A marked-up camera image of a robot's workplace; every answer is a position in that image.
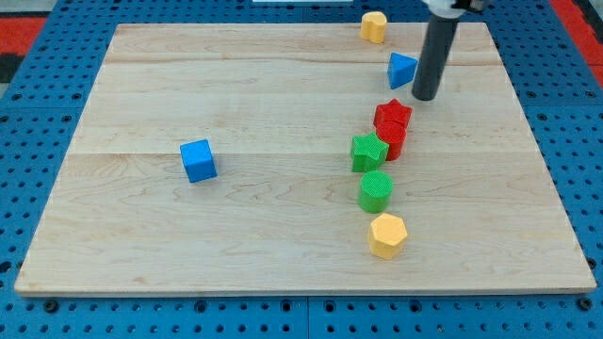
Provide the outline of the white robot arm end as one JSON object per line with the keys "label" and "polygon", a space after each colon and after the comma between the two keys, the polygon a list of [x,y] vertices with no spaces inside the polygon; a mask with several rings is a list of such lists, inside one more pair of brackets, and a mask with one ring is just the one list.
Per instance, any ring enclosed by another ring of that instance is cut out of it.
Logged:
{"label": "white robot arm end", "polygon": [[466,12],[483,12],[490,0],[422,0],[431,14],[445,19],[458,19]]}

